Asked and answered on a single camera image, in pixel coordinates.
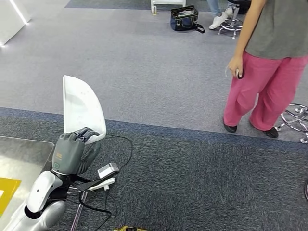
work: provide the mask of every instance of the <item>black shoe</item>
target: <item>black shoe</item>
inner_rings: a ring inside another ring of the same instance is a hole
[[[277,130],[274,127],[273,127],[271,130],[263,131],[263,133],[271,138],[278,138],[279,136],[279,132],[277,132]]]
[[[230,133],[236,133],[236,130],[238,129],[238,126],[228,126],[223,123],[224,128],[227,131],[227,132],[230,132]]]

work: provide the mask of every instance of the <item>gray carpet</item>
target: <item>gray carpet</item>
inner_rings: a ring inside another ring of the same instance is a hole
[[[221,7],[226,6],[226,0],[220,0]],[[187,0],[186,5],[194,5],[199,11],[211,11],[206,0]],[[71,0],[67,8],[99,8],[99,9],[134,9],[150,10],[151,0]],[[159,10],[178,8],[178,5],[157,5]]]
[[[230,34],[176,33],[169,12],[24,1],[32,20],[0,49],[0,106],[60,114],[61,78],[72,75],[92,87],[107,119],[224,132],[221,115],[230,84],[224,69],[236,42]],[[211,22],[211,13],[200,13],[200,24]],[[307,104],[307,77],[294,102]],[[248,116],[238,134],[263,136]],[[289,129],[280,135],[300,138]]]
[[[23,115],[2,114],[0,135],[56,142],[63,130],[60,115]],[[305,145],[116,121],[106,126],[109,134],[130,138],[134,155],[110,191],[118,216],[101,230],[125,224],[150,231],[306,231],[308,225]],[[129,157],[128,141],[102,142],[102,153],[86,177]],[[87,202],[103,207],[104,196],[100,192]],[[107,208],[116,211],[112,199]],[[69,230],[75,210],[69,203],[53,230]],[[104,218],[85,209],[78,230],[93,231]]]

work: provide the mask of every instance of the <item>black bag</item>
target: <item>black bag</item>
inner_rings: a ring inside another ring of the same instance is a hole
[[[171,10],[171,28],[175,31],[196,30],[200,33],[205,32],[203,26],[198,24],[198,10],[194,6]]]

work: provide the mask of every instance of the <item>white sneaker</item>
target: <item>white sneaker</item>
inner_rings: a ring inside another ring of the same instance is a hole
[[[210,30],[214,30],[215,28],[217,28],[217,27],[220,26],[221,23],[223,23],[224,20],[226,20],[227,18],[228,18],[228,15],[226,12],[223,12],[220,17],[219,17],[219,16],[214,17],[214,20],[213,20],[213,23],[211,26],[209,26],[208,28]]]
[[[225,12],[228,16],[228,18],[233,17],[233,9],[232,7],[226,8]]]

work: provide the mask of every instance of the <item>metal table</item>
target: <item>metal table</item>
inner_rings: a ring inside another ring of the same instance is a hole
[[[49,168],[54,147],[50,142],[0,136],[0,201],[4,198],[5,192],[2,188],[5,188],[5,185],[17,187],[8,204],[2,201],[2,209],[5,209],[0,217],[0,230],[3,230],[13,213],[28,196],[42,170]]]

